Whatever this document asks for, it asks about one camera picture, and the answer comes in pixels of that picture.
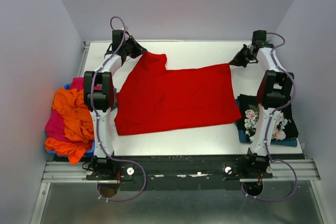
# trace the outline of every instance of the floor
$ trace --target floor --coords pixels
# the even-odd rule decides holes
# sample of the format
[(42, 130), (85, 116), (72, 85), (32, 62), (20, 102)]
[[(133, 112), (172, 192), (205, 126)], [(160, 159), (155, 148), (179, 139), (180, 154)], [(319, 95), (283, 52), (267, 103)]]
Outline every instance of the floor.
[[(263, 197), (281, 198), (292, 182), (265, 183)], [(131, 192), (121, 192), (126, 197)], [(310, 182), (300, 182), (293, 198), (266, 203), (244, 197), (240, 191), (146, 191), (126, 202), (98, 200), (94, 184), (54, 184), (43, 224), (87, 223), (313, 223), (323, 224)]]

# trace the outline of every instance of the floral shirt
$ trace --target floral shirt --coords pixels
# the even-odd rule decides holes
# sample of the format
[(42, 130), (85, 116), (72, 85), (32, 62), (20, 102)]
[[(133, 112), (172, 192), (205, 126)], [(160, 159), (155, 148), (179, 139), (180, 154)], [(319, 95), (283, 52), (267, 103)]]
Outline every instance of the floral shirt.
[[(253, 141), (259, 118), (257, 99), (249, 95), (240, 95), (238, 101), (242, 114), (242, 119), (237, 123), (238, 128), (245, 131), (248, 140)], [(281, 141), (296, 137), (298, 137), (298, 131), (292, 119), (291, 107), (284, 108), (276, 120), (272, 140)]]

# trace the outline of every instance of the clothing pile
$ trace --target clothing pile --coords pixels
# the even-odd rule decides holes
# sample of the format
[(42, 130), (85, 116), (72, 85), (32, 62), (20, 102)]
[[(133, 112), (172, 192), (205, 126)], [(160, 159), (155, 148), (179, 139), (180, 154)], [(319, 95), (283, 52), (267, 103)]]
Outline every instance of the clothing pile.
[[(250, 143), (254, 140), (259, 118), (257, 97), (241, 94), (238, 96), (236, 103), (242, 114), (242, 118), (236, 122), (239, 141)], [(292, 117), (291, 105), (289, 105), (281, 110), (276, 120), (271, 144), (296, 147), (298, 135), (299, 132)]]
[(59, 89), (54, 97), (53, 111), (45, 127), (47, 151), (68, 156), (73, 165), (80, 161), (95, 139), (93, 123), (83, 100), (83, 78), (74, 78), (69, 90)]
[(241, 118), (228, 64), (167, 70), (166, 55), (143, 54), (117, 94), (119, 135), (233, 123)]

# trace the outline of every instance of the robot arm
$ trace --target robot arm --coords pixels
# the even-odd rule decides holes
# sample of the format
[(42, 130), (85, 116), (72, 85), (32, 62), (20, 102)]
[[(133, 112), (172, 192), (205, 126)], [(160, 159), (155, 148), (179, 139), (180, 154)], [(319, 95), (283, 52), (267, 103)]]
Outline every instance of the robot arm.
[(272, 114), (272, 112), (275, 108), (285, 105), (290, 100), (292, 82), (284, 72), (278, 69), (277, 66), (283, 67), (280, 65), (275, 51), (273, 52), (272, 58), (271, 50), (274, 46), (266, 41), (266, 35), (266, 31), (263, 30), (253, 32), (251, 45), (243, 45), (243, 48), (229, 64), (246, 67), (251, 61), (256, 61), (261, 64), (265, 72), (257, 92), (259, 120), (256, 134), (248, 154), (254, 157), (265, 157), (267, 159), (264, 142), (267, 124), (270, 122), (270, 130), (266, 137), (267, 146), (269, 147), (272, 132), (280, 111), (276, 111), (274, 114)]
[[(94, 71), (86, 71), (84, 73), (84, 103), (88, 106), (93, 120), (95, 139), (94, 155), (98, 158), (105, 158), (106, 154), (98, 144), (97, 134), (100, 136), (99, 138), (103, 143), (106, 153), (113, 155), (114, 152), (110, 132), (110, 112), (116, 105), (116, 95), (114, 92), (112, 77), (115, 72), (122, 67), (127, 56), (134, 59), (147, 52), (147, 50), (140, 46), (133, 36), (130, 36), (126, 31), (123, 44), (117, 54), (112, 56), (122, 41), (123, 33), (123, 30), (112, 31), (112, 43), (105, 53), (105, 61)], [(98, 112), (97, 116), (91, 106), (91, 86), (93, 75), (98, 70), (100, 71), (97, 73), (94, 86), (99, 86), (101, 89), (95, 89), (93, 91), (93, 104)], [(99, 117), (99, 124), (96, 123), (97, 117)]]

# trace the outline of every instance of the white tabletop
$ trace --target white tabletop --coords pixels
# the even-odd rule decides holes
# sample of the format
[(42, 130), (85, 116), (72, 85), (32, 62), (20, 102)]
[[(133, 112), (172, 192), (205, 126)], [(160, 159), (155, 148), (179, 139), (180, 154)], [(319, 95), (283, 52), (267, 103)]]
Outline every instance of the white tabletop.
[[(167, 69), (200, 68), (229, 62), (248, 41), (139, 41), (154, 54), (167, 55)], [(110, 42), (92, 42), (84, 62), (84, 71), (98, 67)], [(113, 84), (120, 90), (138, 59), (130, 59), (113, 76)], [(256, 95), (264, 75), (258, 64), (247, 68), (231, 67), (232, 85), (235, 97), (240, 94)], [(156, 155), (233, 155), (246, 154), (249, 144), (238, 140), (237, 127), (225, 124), (192, 129), (173, 130), (157, 133), (119, 136), (111, 113), (112, 142), (116, 156)], [(302, 153), (297, 147), (271, 145), (273, 154)]]

